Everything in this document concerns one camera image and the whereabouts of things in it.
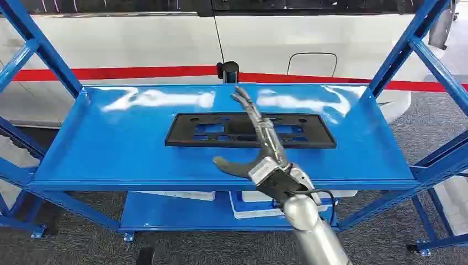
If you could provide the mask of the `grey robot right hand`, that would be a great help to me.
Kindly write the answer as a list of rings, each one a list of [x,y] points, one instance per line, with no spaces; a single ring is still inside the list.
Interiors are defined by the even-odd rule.
[[[290,163],[286,158],[284,148],[279,141],[271,120],[260,113],[248,93],[242,87],[236,86],[235,92],[231,93],[231,97],[248,114],[256,132],[260,151],[258,156],[249,163],[229,162],[221,156],[216,156],[212,159],[216,167],[221,172],[247,178],[254,183],[260,182],[273,169],[287,168]]]

